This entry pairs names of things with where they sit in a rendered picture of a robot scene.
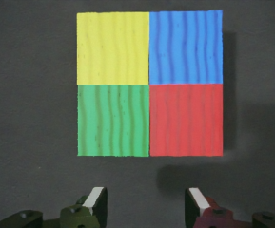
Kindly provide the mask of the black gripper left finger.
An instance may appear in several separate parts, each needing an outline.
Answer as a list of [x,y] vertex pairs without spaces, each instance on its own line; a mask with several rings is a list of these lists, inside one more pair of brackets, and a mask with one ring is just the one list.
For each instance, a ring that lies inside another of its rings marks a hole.
[[107,219],[108,190],[94,187],[89,196],[62,209],[60,218],[43,220],[42,212],[24,210],[0,220],[0,228],[106,228]]

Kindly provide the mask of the red wooden cube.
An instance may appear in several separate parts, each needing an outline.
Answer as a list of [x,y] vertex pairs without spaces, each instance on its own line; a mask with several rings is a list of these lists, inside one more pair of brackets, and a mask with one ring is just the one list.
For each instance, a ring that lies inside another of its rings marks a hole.
[[150,156],[223,156],[223,84],[149,85]]

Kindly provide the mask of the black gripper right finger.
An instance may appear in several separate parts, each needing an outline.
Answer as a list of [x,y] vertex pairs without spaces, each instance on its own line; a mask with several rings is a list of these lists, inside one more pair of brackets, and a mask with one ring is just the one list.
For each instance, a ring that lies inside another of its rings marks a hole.
[[204,197],[198,188],[185,189],[186,228],[275,228],[275,214],[255,213],[252,222],[233,219],[233,212]]

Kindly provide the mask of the green cube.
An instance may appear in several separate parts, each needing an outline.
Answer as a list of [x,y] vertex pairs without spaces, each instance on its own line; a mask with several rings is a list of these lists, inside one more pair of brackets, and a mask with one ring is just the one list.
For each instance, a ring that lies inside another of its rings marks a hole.
[[149,85],[78,85],[78,156],[148,157]]

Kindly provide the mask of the yellow cube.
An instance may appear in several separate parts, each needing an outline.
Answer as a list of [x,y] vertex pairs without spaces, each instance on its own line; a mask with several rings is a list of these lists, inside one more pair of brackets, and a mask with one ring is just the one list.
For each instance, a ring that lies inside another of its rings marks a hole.
[[77,85],[148,85],[149,12],[77,13]]

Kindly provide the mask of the blue cube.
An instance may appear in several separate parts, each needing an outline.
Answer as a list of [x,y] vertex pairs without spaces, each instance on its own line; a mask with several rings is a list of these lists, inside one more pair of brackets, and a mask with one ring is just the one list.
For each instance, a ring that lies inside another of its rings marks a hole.
[[150,85],[222,84],[222,11],[150,12],[148,54]]

